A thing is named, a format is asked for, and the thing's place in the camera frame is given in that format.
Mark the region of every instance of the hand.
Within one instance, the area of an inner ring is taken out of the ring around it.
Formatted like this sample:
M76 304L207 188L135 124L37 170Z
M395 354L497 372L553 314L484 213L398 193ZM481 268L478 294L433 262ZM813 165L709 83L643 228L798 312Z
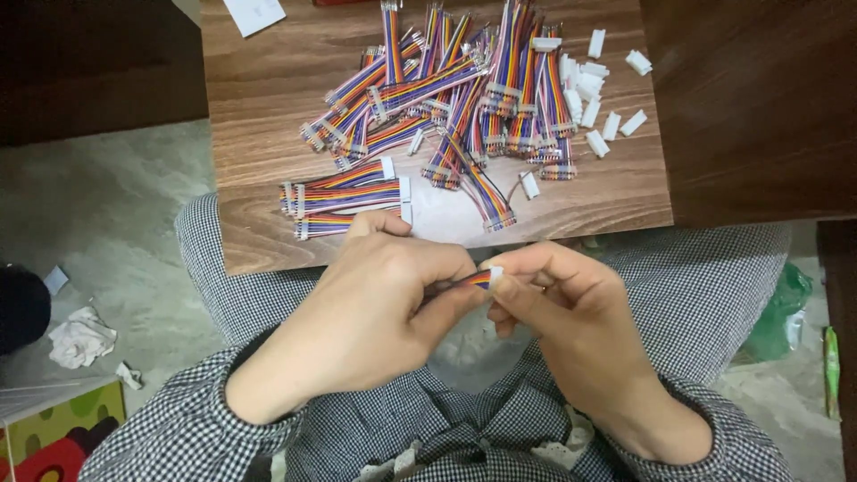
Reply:
M710 452L708 424L673 399L652 368L615 271L550 242L487 266L503 267L488 312L497 334L528 325L569 404L645 458L685 464Z
M315 289L227 383L239 417L269 423L309 398L372 389L413 371L488 298L458 286L419 308L427 286L476 266L462 246L403 238L410 230L388 211L355 218Z

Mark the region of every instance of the checkered sleeve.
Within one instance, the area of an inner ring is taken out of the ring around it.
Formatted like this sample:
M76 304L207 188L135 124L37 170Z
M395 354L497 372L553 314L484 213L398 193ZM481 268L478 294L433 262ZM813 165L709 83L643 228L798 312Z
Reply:
M293 439L306 410L271 425L251 425L226 405L226 380L268 334L177 373L101 443L78 480L242 480L255 456L273 455Z
M696 480L791 481L788 464L773 441L731 401L704 386L661 377L668 392L703 417L711 427L713 446L703 460L684 466L647 461L607 437L642 482Z

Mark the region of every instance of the green plastic bag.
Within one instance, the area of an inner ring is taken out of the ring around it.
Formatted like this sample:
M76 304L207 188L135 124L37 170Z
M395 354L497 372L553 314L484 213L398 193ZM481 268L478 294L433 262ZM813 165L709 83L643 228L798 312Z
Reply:
M741 347L752 363L778 360L797 348L803 329L803 308L810 295L812 278L787 262L774 295Z

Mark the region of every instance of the wood grain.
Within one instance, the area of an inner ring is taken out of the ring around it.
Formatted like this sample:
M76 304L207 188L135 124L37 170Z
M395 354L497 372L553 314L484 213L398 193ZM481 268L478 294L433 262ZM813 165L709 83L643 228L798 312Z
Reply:
M641 0L676 225L857 214L857 15Z
M208 115L200 29L170 0L0 4L0 145Z
M839 341L839 411L845 480L856 480L857 220L818 223L818 257L825 272L830 326L836 330Z
M456 13L469 10L477 22L498 21L500 2L445 2ZM596 127L613 110L624 119L643 108L650 120L631 138L610 144L604 160L586 154L572 182L539 182L542 194L531 202L516 192L511 200L518 224L482 232L482 220L464 193L433 189L418 175L429 156L393 155L397 174L411 176L414 233L422 238L468 247L564 238L672 224L654 94L649 76L625 63L631 49L645 51L636 0L540 2L548 20L563 24L563 48L584 60L594 28L606 28L600 63L611 70L602 90ZM242 39L219 0L202 3L213 156L226 271L246 274L329 263L341 237L298 242L291 222L279 212L277 184L335 172L329 154L313 154L298 135L299 126L325 111L324 93L357 69L360 52L382 42L375 2L316 9L284 3L286 20ZM422 28L424 3L405 5L400 25ZM588 153L581 136L577 153ZM500 159L488 175L507 192L520 160Z

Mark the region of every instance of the concrete floor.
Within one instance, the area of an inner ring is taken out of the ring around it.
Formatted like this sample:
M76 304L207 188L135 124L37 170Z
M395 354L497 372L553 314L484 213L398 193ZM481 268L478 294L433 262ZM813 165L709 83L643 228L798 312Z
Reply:
M0 259L71 279L54 319L91 304L118 330L116 351L88 369L47 358L46 340L0 358L0 387L111 373L125 360L146 387L222 347L178 254L172 219L213 188L207 121L0 149ZM716 387L766 429L801 480L844 480L839 424L824 416L820 329L827 304L813 223L795 223L792 260L815 280L803 346L788 358L730 369Z

